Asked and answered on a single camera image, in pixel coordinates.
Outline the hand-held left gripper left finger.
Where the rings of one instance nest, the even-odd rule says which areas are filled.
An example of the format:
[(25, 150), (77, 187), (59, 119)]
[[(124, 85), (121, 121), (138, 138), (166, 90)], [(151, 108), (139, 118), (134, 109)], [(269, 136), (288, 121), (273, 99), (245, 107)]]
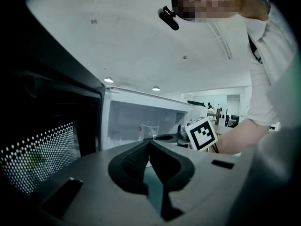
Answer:
[[(164, 223), (145, 195), (122, 190), (111, 179), (108, 164), (116, 155), (137, 146), (125, 144), (91, 153), (53, 174), (38, 188), (39, 226), (157, 226)], [(83, 185), (61, 218), (42, 205), (70, 178)]]

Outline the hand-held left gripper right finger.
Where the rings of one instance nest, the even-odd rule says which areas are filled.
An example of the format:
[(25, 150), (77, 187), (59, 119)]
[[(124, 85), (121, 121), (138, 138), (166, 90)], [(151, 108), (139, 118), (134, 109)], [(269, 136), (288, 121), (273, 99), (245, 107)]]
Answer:
[(230, 212), (250, 168), (250, 149), (240, 156), (198, 152), (150, 142), (151, 163), (173, 174), (163, 185), (167, 220), (151, 226), (230, 226)]

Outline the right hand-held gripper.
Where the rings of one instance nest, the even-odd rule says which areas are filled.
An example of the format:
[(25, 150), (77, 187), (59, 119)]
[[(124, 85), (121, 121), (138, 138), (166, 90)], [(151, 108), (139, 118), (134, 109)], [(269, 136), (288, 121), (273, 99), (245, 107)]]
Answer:
[(157, 135), (154, 140), (177, 142), (178, 146), (207, 151), (217, 142), (217, 134), (208, 117), (198, 117), (179, 125), (176, 134)]

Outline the clear glass cup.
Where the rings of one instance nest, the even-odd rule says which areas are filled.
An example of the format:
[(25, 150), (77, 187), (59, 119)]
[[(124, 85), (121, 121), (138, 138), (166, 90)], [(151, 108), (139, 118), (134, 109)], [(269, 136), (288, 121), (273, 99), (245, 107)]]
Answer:
[(146, 138), (154, 139), (158, 135), (159, 126), (148, 126), (141, 124), (139, 127), (139, 140)]

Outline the white microwave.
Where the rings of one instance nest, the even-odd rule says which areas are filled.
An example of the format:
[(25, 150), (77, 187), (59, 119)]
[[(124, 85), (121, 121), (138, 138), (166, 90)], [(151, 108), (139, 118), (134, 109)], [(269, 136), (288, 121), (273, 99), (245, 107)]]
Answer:
[(144, 94), (108, 87), (77, 59), (115, 57), (98, 27), (54, 38), (25, 1), (3, 6), (0, 37), (0, 198), (29, 197), (40, 184), (78, 158), (138, 140), (141, 124), (174, 131), (185, 119), (177, 102), (143, 105)]

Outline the person's right forearm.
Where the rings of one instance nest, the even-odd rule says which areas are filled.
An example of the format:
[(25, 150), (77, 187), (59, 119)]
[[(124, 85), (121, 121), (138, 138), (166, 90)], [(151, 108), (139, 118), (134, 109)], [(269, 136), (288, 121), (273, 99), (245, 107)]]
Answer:
[(222, 154), (238, 154), (246, 146), (257, 144), (270, 129), (270, 125), (262, 126), (246, 119), (232, 130), (218, 137), (217, 150)]

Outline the white ceiling track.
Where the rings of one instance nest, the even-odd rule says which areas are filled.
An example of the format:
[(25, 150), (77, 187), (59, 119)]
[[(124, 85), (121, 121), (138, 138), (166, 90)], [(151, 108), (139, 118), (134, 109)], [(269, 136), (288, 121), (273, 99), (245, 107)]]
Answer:
[(207, 25), (211, 29), (212, 33), (214, 34), (215, 39), (219, 42), (226, 57), (230, 60), (233, 59), (233, 54), (231, 52), (229, 44), (226, 40), (226, 37), (224, 36), (224, 33), (221, 31), (219, 25), (217, 23), (208, 23)]

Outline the person's white shirt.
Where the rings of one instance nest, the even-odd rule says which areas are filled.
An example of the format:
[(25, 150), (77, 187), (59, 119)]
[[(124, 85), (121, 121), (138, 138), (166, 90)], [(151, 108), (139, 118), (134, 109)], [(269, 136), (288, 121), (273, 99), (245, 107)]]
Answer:
[(245, 18), (250, 37), (252, 95), (246, 119), (268, 126), (301, 126), (299, 48), (287, 21), (272, 6), (267, 21)]

